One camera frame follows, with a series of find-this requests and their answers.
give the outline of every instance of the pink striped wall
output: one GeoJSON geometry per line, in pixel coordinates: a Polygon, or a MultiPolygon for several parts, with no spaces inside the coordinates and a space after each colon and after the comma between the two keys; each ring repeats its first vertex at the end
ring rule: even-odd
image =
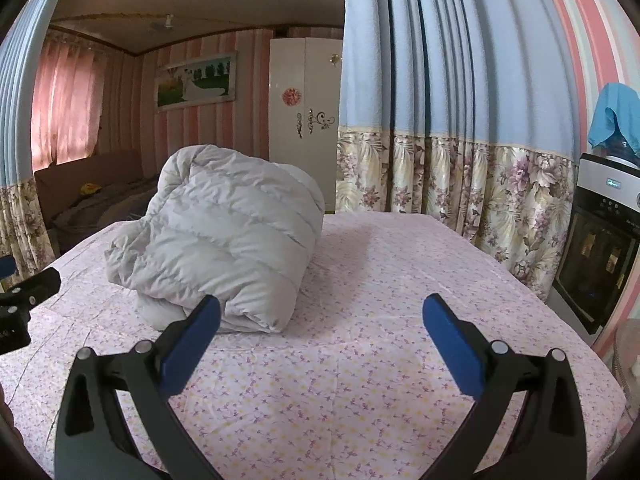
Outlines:
{"type": "Polygon", "coordinates": [[[269,48],[273,31],[215,34],[145,54],[140,69],[140,147],[145,174],[160,171],[183,146],[215,144],[269,158],[269,48]],[[197,57],[238,52],[234,101],[155,112],[158,67],[197,57]]]}
{"type": "Polygon", "coordinates": [[[273,31],[215,34],[144,56],[113,56],[105,81],[97,153],[137,148],[153,175],[183,146],[215,144],[269,158],[269,49],[273,31]],[[238,53],[234,101],[156,113],[156,69],[167,63],[238,53]]]}
{"type": "Polygon", "coordinates": [[[139,149],[140,77],[139,58],[110,50],[104,78],[102,116],[96,153],[139,149]]]}
{"type": "MultiPolygon", "coordinates": [[[[609,82],[640,92],[640,36],[617,0],[554,0],[574,63],[580,112],[580,147],[590,152],[587,135],[598,95],[609,82]]],[[[615,330],[629,317],[640,318],[640,256],[632,268],[609,325],[593,346],[607,359],[615,330]]]]}
{"type": "Polygon", "coordinates": [[[341,40],[344,35],[343,28],[337,27],[289,27],[287,38],[329,38],[341,40]]]}

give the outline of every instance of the curtain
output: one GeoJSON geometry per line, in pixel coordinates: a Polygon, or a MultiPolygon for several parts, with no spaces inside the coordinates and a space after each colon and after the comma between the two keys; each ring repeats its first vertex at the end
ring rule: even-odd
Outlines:
{"type": "Polygon", "coordinates": [[[0,44],[0,254],[24,280],[51,263],[31,170],[31,104],[38,56],[58,0],[29,0],[0,44]]]}
{"type": "Polygon", "coordinates": [[[33,171],[94,152],[106,61],[90,46],[45,39],[31,111],[33,171]]]}
{"type": "Polygon", "coordinates": [[[578,159],[552,0],[346,0],[337,210],[429,214],[542,299],[578,159]]]}

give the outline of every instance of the metal screw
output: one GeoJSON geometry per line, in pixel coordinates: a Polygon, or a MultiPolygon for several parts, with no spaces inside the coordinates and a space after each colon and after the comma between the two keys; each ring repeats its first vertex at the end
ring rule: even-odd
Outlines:
{"type": "Polygon", "coordinates": [[[491,343],[491,350],[497,354],[506,354],[509,351],[509,345],[504,341],[494,341],[491,343]]]}
{"type": "Polygon", "coordinates": [[[78,350],[78,353],[76,355],[78,356],[78,359],[88,359],[91,355],[91,349],[88,346],[84,346],[78,350]]]}
{"type": "Polygon", "coordinates": [[[136,349],[137,353],[146,354],[153,348],[153,345],[154,344],[151,341],[145,339],[144,341],[139,341],[138,343],[136,343],[136,346],[134,348],[136,349]]]}
{"type": "Polygon", "coordinates": [[[564,361],[566,359],[566,354],[559,348],[554,348],[551,351],[551,357],[556,361],[564,361]]]}

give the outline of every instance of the pink curtain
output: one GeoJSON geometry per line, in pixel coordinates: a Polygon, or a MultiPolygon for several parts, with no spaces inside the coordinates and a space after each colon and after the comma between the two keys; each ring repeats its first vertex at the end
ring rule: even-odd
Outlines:
{"type": "Polygon", "coordinates": [[[90,156],[98,139],[106,56],[45,40],[31,111],[33,171],[90,156]]]}

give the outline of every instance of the yellow object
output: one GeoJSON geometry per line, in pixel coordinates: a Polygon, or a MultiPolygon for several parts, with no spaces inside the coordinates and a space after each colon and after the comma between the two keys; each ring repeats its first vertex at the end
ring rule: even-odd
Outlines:
{"type": "Polygon", "coordinates": [[[97,193],[101,189],[102,189],[102,186],[98,186],[97,184],[84,184],[84,186],[80,188],[80,195],[82,196],[92,195],[94,193],[97,193]]]}

